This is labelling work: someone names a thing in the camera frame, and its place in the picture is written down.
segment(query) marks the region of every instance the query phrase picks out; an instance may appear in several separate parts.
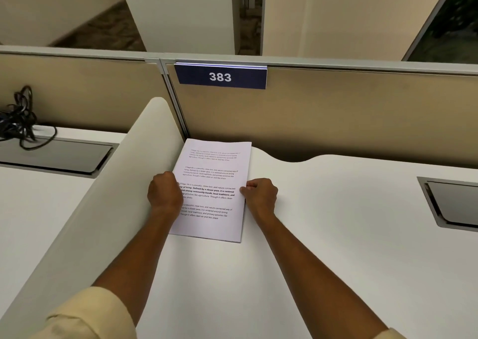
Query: person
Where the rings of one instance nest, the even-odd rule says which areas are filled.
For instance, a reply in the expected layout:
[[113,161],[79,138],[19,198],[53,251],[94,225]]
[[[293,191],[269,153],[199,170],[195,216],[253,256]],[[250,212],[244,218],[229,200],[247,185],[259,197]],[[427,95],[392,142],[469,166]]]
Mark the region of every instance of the person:
[[[274,214],[277,188],[254,179],[240,189],[314,339],[398,339],[375,313]],[[47,318],[31,339],[133,339],[182,193],[171,172],[154,176],[144,226],[97,278]]]

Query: person's left hand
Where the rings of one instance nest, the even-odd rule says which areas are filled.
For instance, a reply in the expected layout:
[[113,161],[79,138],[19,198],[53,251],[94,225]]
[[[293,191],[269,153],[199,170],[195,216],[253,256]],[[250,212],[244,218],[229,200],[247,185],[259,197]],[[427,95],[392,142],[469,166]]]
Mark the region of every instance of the person's left hand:
[[148,200],[152,215],[175,220],[182,207],[182,192],[175,175],[171,172],[155,175],[148,188]]

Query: tangled cable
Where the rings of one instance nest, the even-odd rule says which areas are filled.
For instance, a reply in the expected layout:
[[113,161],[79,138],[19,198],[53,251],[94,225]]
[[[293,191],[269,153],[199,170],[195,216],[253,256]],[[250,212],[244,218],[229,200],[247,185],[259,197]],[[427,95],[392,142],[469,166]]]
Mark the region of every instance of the tangled cable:
[[24,150],[36,150],[57,136],[57,128],[54,127],[55,133],[45,142],[26,147],[25,141],[29,143],[38,142],[33,133],[33,125],[37,123],[37,118],[33,112],[33,92],[30,86],[24,86],[20,92],[14,94],[15,104],[8,105],[7,111],[0,110],[0,141],[6,141],[17,138],[20,146]]

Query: number sign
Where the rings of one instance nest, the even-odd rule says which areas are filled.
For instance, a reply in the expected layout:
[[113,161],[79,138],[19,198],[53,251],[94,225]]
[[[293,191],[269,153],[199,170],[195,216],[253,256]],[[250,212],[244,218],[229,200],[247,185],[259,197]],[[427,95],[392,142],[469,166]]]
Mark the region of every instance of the number sign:
[[181,84],[262,90],[267,84],[266,66],[176,63],[175,69]]

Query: paragraph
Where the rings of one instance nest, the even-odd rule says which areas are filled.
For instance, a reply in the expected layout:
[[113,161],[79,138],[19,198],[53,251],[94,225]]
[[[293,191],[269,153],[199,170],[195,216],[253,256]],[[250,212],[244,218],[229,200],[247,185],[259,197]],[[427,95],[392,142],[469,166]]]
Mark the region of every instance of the paragraph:
[[191,149],[189,152],[189,157],[206,160],[231,161],[237,159],[239,154],[239,152],[220,152]]
[[210,219],[219,219],[227,217],[231,208],[217,208],[205,205],[184,204],[181,209],[181,215],[188,217],[202,217]]
[[216,187],[212,185],[179,183],[184,198],[207,197],[218,199],[232,199],[234,197],[234,188]]
[[227,179],[234,178],[234,174],[236,174],[237,172],[237,170],[195,168],[187,166],[184,168],[182,175],[195,176],[199,178]]

